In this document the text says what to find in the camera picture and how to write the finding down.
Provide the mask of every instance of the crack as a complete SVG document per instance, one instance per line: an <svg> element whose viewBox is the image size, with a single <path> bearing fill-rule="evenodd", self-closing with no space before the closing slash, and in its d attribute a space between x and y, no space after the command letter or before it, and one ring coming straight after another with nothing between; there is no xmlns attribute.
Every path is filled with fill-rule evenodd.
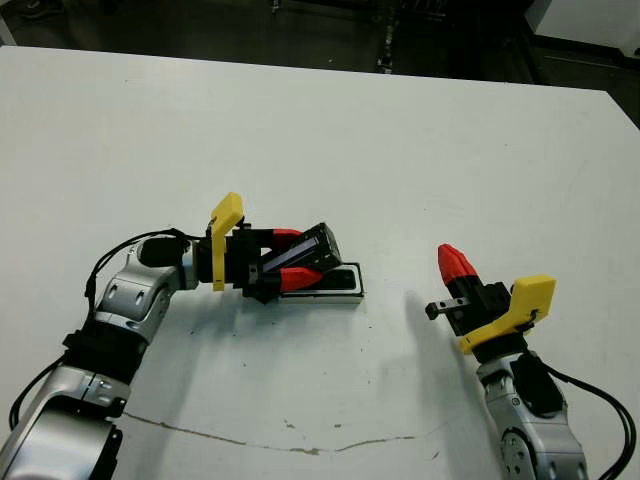
<svg viewBox="0 0 640 480"><path fill-rule="evenodd" d="M353 443L351 445L347 445L346 447L338 448L334 450L336 453L344 452L346 450L350 450L352 448L361 447L363 445L370 445L372 443L385 443L385 442L393 442L394 440L415 440L416 437L412 435L407 435L404 437L391 437L391 438L377 438L375 440L364 440L362 442Z"/></svg>
<svg viewBox="0 0 640 480"><path fill-rule="evenodd" d="M169 430L173 430L175 432L189 433L191 435L197 435L199 437L209 438L211 440L219 440L221 442L232 443L233 445L241 445L241 446L247 445L247 442L239 442L238 440L233 440L232 438L219 437L218 435L211 435L209 433L198 432L197 430L189 430L188 428L175 427L173 425L169 425L168 423L164 423L164 422L155 422L153 420L149 420L148 418L133 415L132 413L129 413L129 412L122 412L122 413L123 415L126 415L127 417L132 418L133 420L137 420L142 423L148 423L149 425L155 425L156 427L166 428Z"/></svg>
<svg viewBox="0 0 640 480"><path fill-rule="evenodd" d="M175 425L170 425L170 424L165 423L165 422L158 422L158 421L155 421L155 420L150 420L150 419L145 418L145 417L140 417L138 415L134 415L133 413L129 413L129 412L122 412L122 415L124 415L125 417L129 417L132 420L136 420L138 422L146 423L148 425L153 425L153 426L164 428L164 429L171 430L171 431L174 431L174 432L186 433L186 434L189 434L189 435L196 435L198 437L207 438L209 440L217 440L219 442L230 443L232 445L237 445L237 446L240 446L240 447L260 448L260 449L263 449L263 450L274 450L276 452L302 453L304 455L313 455L313 456L318 456L318 455L320 455L320 453L342 453L342 452L346 452L347 450L351 450L352 448L358 448L358 447L362 447L362 446L365 446L365 445L371 445L371 444L374 444L374 443L386 443L386 442L394 442L394 441L399 441L399 440L415 440L417 438L417 437L415 437L413 435L405 435L405 436L389 437L389 438L377 438L377 439L373 439L373 440L363 440L361 442L352 443L352 444L347 445L345 447L336 448L336 449L316 448L316 447L309 448L309 449L302 448L302 447L282 448L282 447L274 447L272 445L262 445L262 444L259 444L259 443L242 442L240 440L234 440L232 438L221 437L219 435L213 435L213 434L210 434L210 433L199 432L197 430L191 430L191 429L188 429L188 428L181 428L181 427L177 427ZM449 422L445 422L442 425L439 425L436 428L434 428L433 430L427 432L426 434L421 435L421 437L429 436L432 433L434 433L435 431L440 430L441 428L447 426L448 424L449 424Z"/></svg>

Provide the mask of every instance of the white table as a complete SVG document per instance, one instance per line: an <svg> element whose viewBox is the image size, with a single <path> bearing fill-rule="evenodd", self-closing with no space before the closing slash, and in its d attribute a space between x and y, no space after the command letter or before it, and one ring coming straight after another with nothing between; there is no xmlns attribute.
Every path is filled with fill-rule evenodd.
<svg viewBox="0 0 640 480"><path fill-rule="evenodd" d="M255 227L325 220L363 267L358 307L174 297L115 478L499 478L477 364L423 312L442 242L485 281L555 276L531 347L640 420L640 134L607 94L19 47L0 83L0 412L81 324L99 255L201 232L230 190ZM621 427L563 388L597 478Z"/></svg>

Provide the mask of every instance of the black cable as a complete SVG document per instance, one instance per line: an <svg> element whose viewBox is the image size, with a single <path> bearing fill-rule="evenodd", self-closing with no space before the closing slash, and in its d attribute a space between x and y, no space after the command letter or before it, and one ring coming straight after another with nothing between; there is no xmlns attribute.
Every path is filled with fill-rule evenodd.
<svg viewBox="0 0 640 480"><path fill-rule="evenodd" d="M636 448L637 441L637 432L636 425L633 421L633 417L629 413L629 411L625 408L622 403L620 403L616 398L614 398L611 394L605 392L604 390L590 385L582 380L578 380L577 378L570 377L564 373L558 372L557 370L551 368L549 365L544 363L540 358L537 360L540 364L554 377L558 380L561 380L565 383L570 383L582 390L585 390L593 395L596 395L609 403L613 409L616 411L618 416L620 417L620 421L622 422L622 427L624 429L624 447L622 448L622 452L618 459L614 462L611 467L607 469L599 478L599 480L613 480L614 478L618 478L620 473L626 468L633 457L633 452Z"/></svg>
<svg viewBox="0 0 640 480"><path fill-rule="evenodd" d="M31 391L31 389L38 383L42 378L47 375L50 371L56 368L64 359L64 354L58 357L53 363L47 365L44 370L42 370L36 377L29 382L29 384L20 392L20 395L15 399L13 405L11 405L11 410L9 410L9 428L13 430L18 422L20 421L20 406L24 401L25 397Z"/></svg>

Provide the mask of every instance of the white wall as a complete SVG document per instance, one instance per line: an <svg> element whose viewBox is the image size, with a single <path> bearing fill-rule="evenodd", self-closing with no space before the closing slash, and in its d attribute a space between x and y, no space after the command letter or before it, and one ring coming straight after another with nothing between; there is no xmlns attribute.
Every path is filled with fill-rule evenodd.
<svg viewBox="0 0 640 480"><path fill-rule="evenodd" d="M527 13L537 35L619 48L640 47L640 0L536 0Z"/></svg>

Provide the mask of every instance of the black floor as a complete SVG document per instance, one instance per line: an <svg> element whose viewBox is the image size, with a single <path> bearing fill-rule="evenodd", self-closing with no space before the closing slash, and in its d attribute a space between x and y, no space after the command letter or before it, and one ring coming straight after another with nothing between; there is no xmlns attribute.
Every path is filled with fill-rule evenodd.
<svg viewBox="0 0 640 480"><path fill-rule="evenodd" d="M65 14L35 21L23 20L17 4L2 14L17 43L29 46L376 72L385 38L380 12L292 0L276 15L268 0L124 0L109 15L99 0L69 0ZM551 48L503 9L463 9L444 20L405 13L392 52L394 74L606 90L640 126L637 67L610 52Z"/></svg>

